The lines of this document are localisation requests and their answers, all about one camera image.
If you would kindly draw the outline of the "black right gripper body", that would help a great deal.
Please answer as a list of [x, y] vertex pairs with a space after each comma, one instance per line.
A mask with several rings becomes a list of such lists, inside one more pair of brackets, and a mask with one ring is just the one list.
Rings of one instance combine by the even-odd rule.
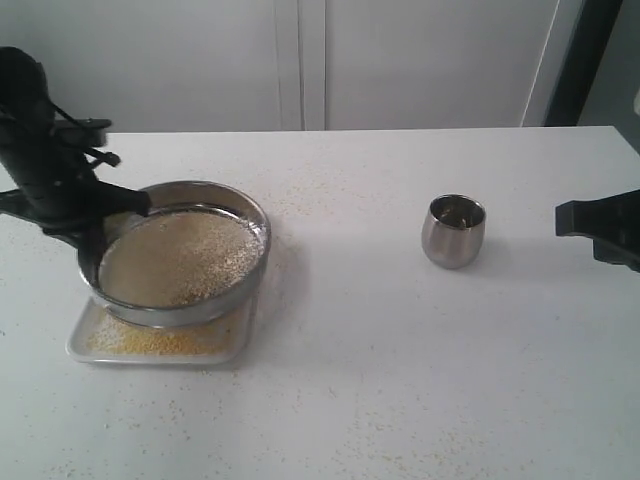
[[593, 257], [639, 272], [639, 191], [596, 202]]

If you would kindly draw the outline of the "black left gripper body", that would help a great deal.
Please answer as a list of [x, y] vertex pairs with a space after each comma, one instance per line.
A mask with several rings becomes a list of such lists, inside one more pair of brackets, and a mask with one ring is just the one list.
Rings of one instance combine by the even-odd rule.
[[84, 155], [11, 119], [1, 121], [1, 165], [16, 184], [1, 193], [1, 212], [47, 235], [74, 235], [108, 216], [101, 183]]

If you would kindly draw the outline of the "grey black left arm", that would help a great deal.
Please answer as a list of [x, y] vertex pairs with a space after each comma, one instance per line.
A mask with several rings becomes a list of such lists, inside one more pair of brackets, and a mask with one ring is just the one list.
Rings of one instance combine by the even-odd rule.
[[[16, 189], [1, 209], [99, 264], [106, 222], [147, 215], [148, 194], [101, 181], [102, 120], [66, 120], [42, 66], [1, 51], [1, 159]], [[194, 168], [252, 186], [279, 221], [267, 268], [271, 284], [308, 288], [384, 283], [404, 288], [419, 271], [433, 287], [523, 284], [589, 295], [619, 294], [637, 277], [590, 260], [554, 236], [552, 208], [570, 196], [608, 193], [638, 163], [609, 127], [365, 130], [343, 132], [122, 134], [139, 153], [137, 176], [162, 179]], [[490, 237], [473, 264], [447, 273], [417, 247], [429, 197], [457, 189], [489, 210]]]

